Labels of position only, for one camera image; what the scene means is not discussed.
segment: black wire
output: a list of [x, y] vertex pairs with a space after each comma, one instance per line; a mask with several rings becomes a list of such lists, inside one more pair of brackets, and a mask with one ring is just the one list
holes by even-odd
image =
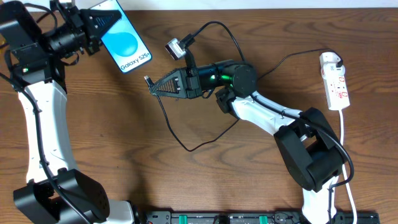
[[77, 52], [72, 52], [72, 53], [74, 55], [76, 55], [76, 59], [74, 61], [72, 61], [71, 63], [66, 63], [66, 62], [61, 61], [64, 66], [73, 66], [73, 65], [77, 65], [77, 63], [79, 63], [79, 58], [80, 58], [79, 54]]
[[190, 40], [192, 40], [194, 37], [196, 37], [203, 29], [206, 28], [206, 26], [208, 26], [208, 25], [210, 25], [210, 24], [218, 24], [218, 25], [221, 25], [222, 27], [224, 27], [224, 29], [228, 32], [229, 36], [231, 37], [232, 41], [234, 42], [236, 48], [238, 49], [239, 54], [240, 54], [240, 56], [241, 56], [241, 58], [242, 58], [242, 61], [246, 61], [246, 59], [245, 59], [245, 57], [244, 57], [244, 55], [243, 55], [243, 53], [242, 53], [242, 50], [241, 50], [241, 48], [240, 48], [238, 42], [236, 41], [234, 35], [232, 35], [232, 33], [231, 33], [231, 31], [228, 29], [228, 27], [226, 27], [222, 22], [219, 22], [219, 21], [210, 21], [210, 22], [207, 22], [207, 23], [206, 23], [205, 25], [203, 25], [200, 29], [198, 29], [194, 34], [192, 34], [192, 36], [190, 37], [190, 39], [187, 40], [187, 43], [190, 42]]
[[317, 131], [323, 133], [324, 135], [326, 135], [328, 138], [330, 138], [337, 145], [337, 148], [340, 151], [340, 153], [342, 153], [342, 155], [347, 159], [347, 162], [348, 162], [348, 165], [349, 165], [349, 169], [350, 169], [348, 178], [346, 180], [343, 180], [343, 181], [338, 182], [336, 184], [331, 184], [329, 186], [329, 189], [328, 189], [329, 190], [328, 216], [329, 216], [329, 222], [332, 223], [331, 222], [332, 221], [332, 219], [331, 219], [331, 196], [332, 196], [332, 193], [333, 193], [333, 188], [341, 186], [341, 185], [344, 185], [344, 184], [347, 184], [354, 177], [354, 164], [353, 164], [353, 161], [351, 160], [349, 154], [344, 149], [344, 147], [341, 145], [341, 143], [338, 142], [335, 138], [333, 138], [332, 134], [328, 130], [326, 130], [324, 127], [320, 126], [319, 124], [313, 123], [311, 121], [307, 121], [307, 120], [302, 119], [302, 118], [298, 118], [296, 116], [289, 115], [287, 113], [284, 113], [283, 111], [279, 111], [279, 110], [274, 109], [274, 108], [272, 108], [272, 107], [270, 107], [268, 105], [265, 105], [264, 103], [259, 101], [257, 99], [257, 97], [254, 97], [254, 96], [251, 96], [251, 97], [253, 98], [254, 101], [259, 103], [261, 106], [263, 106], [263, 107], [265, 107], [265, 108], [267, 108], [267, 109], [269, 109], [269, 110], [271, 110], [271, 111], [273, 111], [275, 113], [281, 114], [282, 116], [285, 116], [285, 117], [288, 117], [288, 118], [292, 118], [292, 119], [295, 119], [297, 121], [301, 121], [302, 123], [304, 123], [304, 124], [314, 128], [314, 129], [316, 129]]
[[287, 59], [287, 58], [289, 58], [289, 57], [291, 57], [291, 56], [300, 55], [300, 54], [306, 54], [306, 53], [310, 53], [310, 52], [317, 52], [317, 51], [322, 51], [322, 50], [329, 50], [329, 51], [332, 51], [332, 52], [334, 52], [335, 54], [337, 54], [333, 49], [330, 49], [330, 48], [322, 48], [322, 49], [306, 50], [306, 51], [303, 51], [303, 52], [296, 52], [296, 53], [292, 53], [292, 54], [290, 54], [290, 55], [286, 55], [286, 56], [285, 56], [273, 69], [271, 69], [271, 70], [269, 70], [268, 72], [262, 74], [262, 75], [257, 79], [257, 81], [260, 80], [260, 79], [262, 79], [262, 78], [264, 78], [266, 75], [270, 74], [271, 72], [273, 72], [275, 69], [277, 69], [277, 68], [279, 67], [279, 65], [281, 65], [281, 63], [282, 63], [285, 59]]
[[[54, 28], [52, 30], [46, 32], [44, 34], [44, 36], [49, 37], [49, 36], [51, 36], [51, 35], [53, 35], [55, 33], [55, 31], [57, 30], [57, 27], [58, 27], [58, 20], [57, 20], [57, 17], [55, 16], [53, 11], [51, 11], [50, 9], [48, 9], [48, 8], [46, 8], [44, 6], [39, 6], [39, 5], [35, 5], [35, 4], [32, 4], [32, 3], [25, 3], [24, 5], [25, 5], [25, 7], [32, 7], [32, 8], [35, 8], [35, 9], [41, 9], [43, 11], [46, 11], [48, 14], [50, 14], [54, 18]], [[44, 15], [42, 15], [40, 18], [37, 19], [38, 22], [40, 22], [42, 19], [45, 18]]]
[[162, 108], [164, 118], [166, 119], [167, 127], [169, 127], [169, 130], [170, 130], [170, 132], [173, 134], [175, 140], [177, 140], [178, 143], [180, 143], [180, 145], [181, 145], [185, 150], [187, 150], [188, 152], [192, 152], [192, 151], [198, 149], [200, 146], [203, 146], [203, 145], [205, 145], [205, 144], [209, 144], [209, 143], [212, 143], [212, 142], [217, 141], [217, 139], [219, 139], [220, 137], [222, 137], [222, 135], [224, 135], [228, 130], [230, 130], [230, 129], [239, 121], [239, 118], [238, 118], [229, 128], [227, 128], [225, 131], [223, 131], [217, 138], [215, 138], [215, 139], [213, 139], [213, 140], [211, 140], [211, 141], [204, 142], [204, 143], [198, 145], [197, 147], [194, 147], [193, 149], [188, 149], [188, 148], [185, 147], [185, 145], [179, 140], [179, 138], [177, 137], [177, 135], [175, 135], [175, 133], [174, 133], [172, 127], [170, 126], [169, 119], [168, 119], [167, 114], [166, 114], [166, 110], [164, 110], [163, 103], [162, 103], [162, 101], [160, 100], [160, 97], [159, 97], [159, 96], [156, 96], [156, 98], [157, 98], [157, 100], [159, 101], [160, 107]]
[[5, 79], [5, 81], [7, 81], [8, 83], [10, 83], [14, 87], [14, 89], [16, 91], [21, 92], [29, 100], [29, 102], [32, 104], [33, 113], [35, 115], [35, 126], [36, 126], [36, 135], [37, 135], [37, 148], [39, 150], [39, 157], [40, 157], [39, 163], [40, 163], [40, 165], [42, 165], [43, 171], [44, 171], [46, 177], [48, 178], [51, 187], [59, 194], [60, 198], [62, 198], [62, 200], [67, 205], [69, 205], [69, 207], [71, 207], [79, 216], [82, 217], [82, 219], [84, 219], [85, 223], [91, 224], [92, 222], [90, 222], [90, 220], [87, 218], [87, 216], [78, 207], [76, 207], [76, 205], [65, 195], [65, 193], [63, 193], [63, 191], [61, 190], [61, 186], [58, 186], [55, 183], [53, 177], [50, 174], [50, 169], [48, 167], [47, 162], [45, 161], [45, 155], [44, 155], [44, 150], [43, 150], [43, 141], [42, 141], [42, 132], [41, 132], [41, 129], [40, 129], [39, 109], [38, 109], [38, 107], [36, 105], [36, 102], [23, 89], [23, 87], [21, 87], [18, 83], [14, 82], [13, 80], [11, 80], [7, 76], [5, 76], [3, 73], [0, 73], [0, 77]]
[[8, 43], [5, 43], [5, 44], [0, 45], [0, 50], [3, 49], [3, 48], [5, 48], [5, 47], [7, 47], [7, 46], [8, 46]]
[[46, 18], [50, 13], [46, 12], [45, 14], [42, 14], [37, 20], [36, 23], [40, 23], [44, 18]]
[[[240, 54], [240, 56], [241, 56], [241, 58], [242, 58], [242, 61], [246, 61], [246, 59], [244, 58], [243, 52], [242, 52], [242, 50], [241, 50], [241, 48], [240, 48], [238, 42], [236, 41], [234, 35], [231, 33], [231, 31], [228, 29], [228, 27], [226, 27], [222, 22], [219, 22], [219, 21], [210, 21], [210, 22], [207, 22], [207, 23], [206, 23], [205, 25], [203, 25], [200, 29], [198, 29], [194, 34], [192, 34], [192, 36], [186, 41], [186, 43], [189, 43], [194, 37], [196, 37], [204, 28], [206, 28], [206, 27], [207, 27], [208, 25], [210, 25], [210, 24], [219, 24], [219, 25], [221, 25], [221, 26], [224, 27], [224, 29], [228, 32], [229, 36], [231, 37], [232, 41], [234, 42], [236, 48], [238, 49], [238, 52], [239, 52], [239, 54]], [[213, 92], [214, 92], [214, 89], [210, 90], [210, 91], [209, 91], [209, 94], [208, 94], [207, 96], [203, 96], [203, 94], [205, 93], [205, 92], [203, 92], [203, 93], [202, 93], [202, 98], [205, 98], [205, 99], [209, 98]], [[229, 130], [239, 121], [239, 118], [238, 118], [229, 128], [227, 128], [225, 131], [223, 131], [217, 138], [215, 138], [215, 139], [213, 139], [213, 140], [211, 140], [211, 141], [203, 142], [203, 143], [201, 143], [200, 145], [198, 145], [197, 147], [194, 147], [193, 149], [188, 149], [188, 148], [185, 147], [185, 145], [179, 140], [179, 138], [175, 135], [175, 133], [174, 133], [172, 127], [170, 126], [169, 119], [167, 118], [167, 113], [166, 113], [166, 110], [164, 110], [162, 101], [160, 100], [159, 96], [156, 96], [156, 97], [157, 97], [157, 100], [159, 101], [160, 107], [162, 108], [164, 117], [165, 117], [165, 119], [166, 119], [167, 127], [169, 127], [169, 130], [170, 130], [170, 132], [173, 134], [175, 140], [177, 140], [178, 143], [180, 143], [180, 145], [181, 145], [186, 151], [188, 151], [188, 152], [192, 152], [192, 151], [198, 149], [199, 147], [201, 147], [201, 146], [203, 146], [203, 145], [205, 145], [205, 144], [209, 144], [209, 143], [213, 143], [213, 142], [217, 141], [220, 137], [222, 137], [222, 135], [224, 135], [227, 131], [229, 131]]]

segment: green terminal block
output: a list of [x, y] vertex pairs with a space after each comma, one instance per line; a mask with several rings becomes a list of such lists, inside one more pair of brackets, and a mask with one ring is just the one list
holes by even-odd
[[178, 219], [179, 219], [180, 224], [187, 224], [187, 216], [186, 215], [180, 215]]
[[268, 224], [267, 216], [261, 215], [259, 218], [260, 218], [260, 224]]

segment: wood grain surface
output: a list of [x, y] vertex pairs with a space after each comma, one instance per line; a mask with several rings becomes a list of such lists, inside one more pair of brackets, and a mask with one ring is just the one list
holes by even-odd
[[[331, 47], [343, 58], [351, 106], [344, 110], [348, 150], [356, 169], [351, 189], [359, 211], [397, 223], [398, 9], [294, 9], [245, 11], [129, 11], [153, 60], [128, 75], [105, 49], [67, 68], [67, 121], [81, 171], [110, 198], [175, 211], [299, 210], [302, 189], [291, 178], [274, 138], [240, 121], [214, 144], [186, 152], [167, 129], [144, 81], [158, 80], [183, 61], [164, 50], [210, 20], [224, 22], [259, 74], [285, 55]], [[52, 27], [50, 18], [41, 24]], [[210, 26], [191, 47], [197, 64], [239, 59], [228, 34]], [[282, 105], [320, 109], [339, 135], [336, 111], [327, 108], [319, 53], [288, 59], [259, 82], [259, 92]], [[8, 74], [3, 57], [0, 71]], [[164, 98], [170, 123], [190, 148], [215, 138], [234, 118], [209, 100]], [[17, 94], [0, 82], [0, 222], [29, 222], [12, 191], [25, 186], [28, 141]], [[351, 210], [345, 187], [336, 206]]]

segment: phone screen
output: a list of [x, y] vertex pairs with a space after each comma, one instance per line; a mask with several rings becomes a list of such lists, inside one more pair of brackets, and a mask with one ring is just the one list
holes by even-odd
[[107, 0], [91, 9], [119, 10], [122, 14], [120, 20], [101, 38], [120, 71], [123, 73], [130, 72], [152, 59], [148, 48], [139, 37], [117, 0]]

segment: robotic arm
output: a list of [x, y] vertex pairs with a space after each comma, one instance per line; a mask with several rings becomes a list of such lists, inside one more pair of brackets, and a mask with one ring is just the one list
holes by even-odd
[[[187, 66], [171, 71], [155, 83], [145, 77], [150, 93], [157, 97], [208, 98], [203, 94], [210, 95], [216, 87], [223, 86], [215, 94], [220, 109], [274, 136], [287, 170], [303, 188], [304, 216], [311, 223], [327, 223], [328, 211], [331, 216], [336, 214], [334, 206], [328, 207], [329, 201], [334, 201], [334, 193], [329, 198], [329, 188], [337, 182], [346, 158], [323, 132], [297, 120], [324, 127], [338, 141], [323, 114], [315, 108], [305, 112], [286, 108], [261, 96], [257, 92], [257, 73], [247, 62], [226, 60], [197, 67], [188, 49], [193, 39], [188, 41], [184, 44], [187, 38], [181, 42], [174, 39], [166, 45], [172, 57], [184, 57]], [[309, 138], [316, 140], [306, 148], [303, 141]]]
[[[5, 59], [11, 75], [5, 79], [19, 92], [29, 138], [27, 185], [14, 191], [15, 205], [34, 223], [81, 223], [85, 218], [86, 223], [130, 224], [130, 203], [109, 200], [100, 183], [78, 170], [65, 114], [65, 66], [71, 64], [61, 61], [77, 55], [77, 62], [76, 51], [99, 51], [101, 37], [121, 13], [79, 10], [57, 0], [50, 6], [19, 1], [0, 5], [0, 33], [9, 44]], [[55, 19], [54, 30], [43, 34], [25, 7], [46, 9]], [[57, 27], [53, 11], [63, 17], [62, 26]], [[12, 64], [10, 53], [19, 63]], [[50, 198], [54, 191], [59, 197]]]

